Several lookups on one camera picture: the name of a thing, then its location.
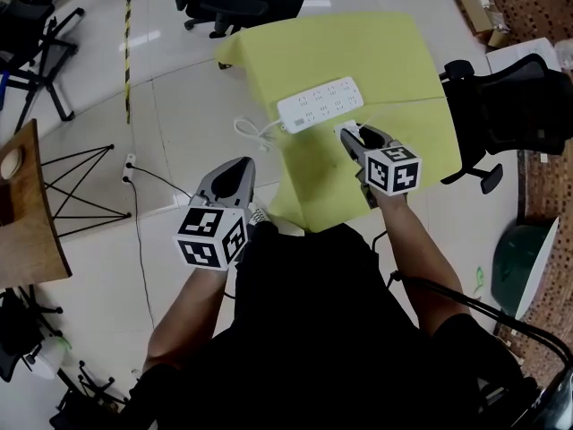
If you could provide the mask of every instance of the table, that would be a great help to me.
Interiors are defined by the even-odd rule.
[[[364,107],[301,133],[275,128],[283,176],[269,211],[301,228],[319,232],[369,211],[355,179],[359,167],[333,132],[348,119],[370,118],[412,146],[423,158],[421,187],[461,168],[448,102],[408,14],[338,13],[266,24],[225,40],[217,60],[245,68],[270,121],[278,119],[280,99],[337,78],[352,76],[362,93]],[[399,102],[412,103],[389,106]]]
[[[36,120],[0,149],[0,162],[16,148],[23,151],[20,169],[9,180],[0,179],[0,288],[72,275],[47,204]]]

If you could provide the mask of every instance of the yellow and black striped tape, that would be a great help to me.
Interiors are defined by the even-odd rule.
[[[125,119],[128,125],[132,123],[132,102],[130,98],[131,92],[131,75],[129,69],[129,31],[130,25],[129,20],[132,17],[132,0],[125,0],[125,34],[124,34],[124,44],[125,44]]]

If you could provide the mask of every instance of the white power strip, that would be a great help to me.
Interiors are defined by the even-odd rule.
[[[347,76],[282,99],[277,108],[283,128],[289,133],[299,133],[363,105],[355,81]]]

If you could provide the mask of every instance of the forearm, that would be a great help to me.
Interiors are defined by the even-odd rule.
[[[227,272],[195,269],[151,334],[144,370],[157,363],[176,367],[213,336]]]
[[[398,269],[408,277],[421,277],[462,291],[454,269],[415,216],[403,196],[376,193]],[[433,334],[451,315],[469,313],[459,303],[405,283],[406,293],[418,315],[420,328]]]

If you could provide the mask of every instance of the wooden tabletop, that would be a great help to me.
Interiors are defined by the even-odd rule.
[[[21,167],[8,180],[0,177],[0,288],[70,277],[47,203],[36,120],[0,149],[0,163],[14,149]]]

